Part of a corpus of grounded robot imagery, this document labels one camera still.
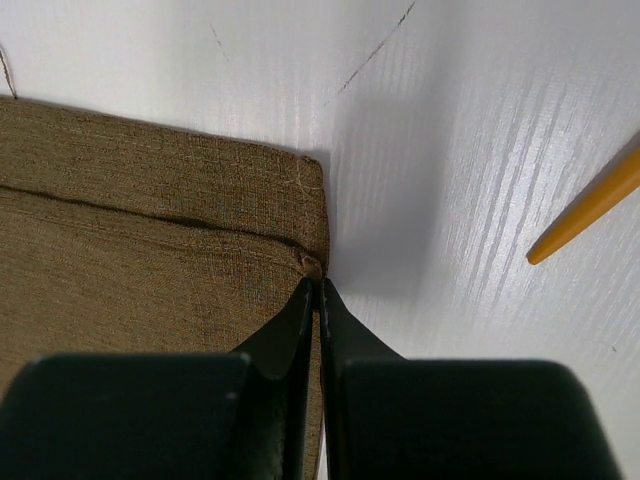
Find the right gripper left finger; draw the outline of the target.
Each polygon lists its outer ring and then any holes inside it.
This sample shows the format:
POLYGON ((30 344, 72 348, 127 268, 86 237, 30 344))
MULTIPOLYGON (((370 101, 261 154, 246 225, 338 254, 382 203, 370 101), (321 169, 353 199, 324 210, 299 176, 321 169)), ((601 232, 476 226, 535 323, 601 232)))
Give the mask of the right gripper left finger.
POLYGON ((57 354, 1 403, 5 479, 300 479, 310 280, 234 350, 57 354))

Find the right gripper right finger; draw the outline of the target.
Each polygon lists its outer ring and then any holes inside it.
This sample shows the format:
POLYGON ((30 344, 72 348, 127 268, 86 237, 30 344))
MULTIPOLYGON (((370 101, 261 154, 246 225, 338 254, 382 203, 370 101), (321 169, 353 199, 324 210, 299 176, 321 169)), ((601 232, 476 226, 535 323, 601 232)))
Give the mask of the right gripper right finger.
POLYGON ((617 479, 589 395, 543 360, 409 360, 319 288, 333 479, 617 479))

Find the brown cloth napkin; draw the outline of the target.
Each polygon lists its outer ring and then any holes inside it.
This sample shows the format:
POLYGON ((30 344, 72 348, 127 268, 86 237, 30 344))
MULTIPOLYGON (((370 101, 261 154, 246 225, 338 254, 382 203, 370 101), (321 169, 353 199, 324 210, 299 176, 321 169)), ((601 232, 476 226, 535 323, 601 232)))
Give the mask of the brown cloth napkin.
POLYGON ((1 390, 57 354, 225 354, 312 292, 304 475, 322 397, 324 176, 255 143, 1 101, 1 390))

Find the orange plastic knife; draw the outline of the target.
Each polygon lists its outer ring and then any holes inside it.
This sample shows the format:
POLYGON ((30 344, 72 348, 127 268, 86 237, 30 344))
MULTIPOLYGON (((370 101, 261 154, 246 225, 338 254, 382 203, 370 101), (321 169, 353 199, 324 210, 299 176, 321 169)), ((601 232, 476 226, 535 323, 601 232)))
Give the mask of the orange plastic knife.
POLYGON ((538 265, 561 250, 638 188, 636 132, 534 242, 528 263, 538 265))

